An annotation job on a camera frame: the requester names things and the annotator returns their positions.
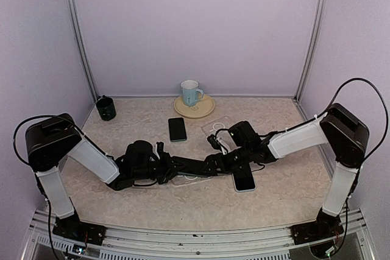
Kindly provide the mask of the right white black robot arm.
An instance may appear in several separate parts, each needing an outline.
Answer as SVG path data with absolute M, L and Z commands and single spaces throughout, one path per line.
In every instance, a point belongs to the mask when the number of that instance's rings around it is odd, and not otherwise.
M 281 132 L 259 135 L 247 121 L 241 121 L 229 128 L 229 134 L 237 148 L 207 156 L 209 176 L 233 172 L 250 162 L 273 163 L 292 153 L 329 144 L 336 157 L 336 169 L 321 208 L 324 215 L 313 222 L 311 231 L 324 238 L 335 229 L 333 217 L 341 213 L 366 154 L 369 129 L 363 122 L 334 103 L 320 116 Z

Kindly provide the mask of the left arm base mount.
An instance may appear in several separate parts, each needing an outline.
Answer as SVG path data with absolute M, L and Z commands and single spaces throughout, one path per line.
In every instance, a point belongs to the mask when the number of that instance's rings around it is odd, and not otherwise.
M 101 246 L 106 227 L 79 220 L 60 219 L 56 221 L 52 232 L 66 239 Z

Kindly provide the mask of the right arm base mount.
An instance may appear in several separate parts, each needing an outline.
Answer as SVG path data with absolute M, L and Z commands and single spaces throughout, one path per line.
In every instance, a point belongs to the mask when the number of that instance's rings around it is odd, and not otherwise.
M 323 240 L 344 232 L 340 216 L 328 215 L 322 209 L 316 220 L 293 225 L 290 229 L 295 245 Z

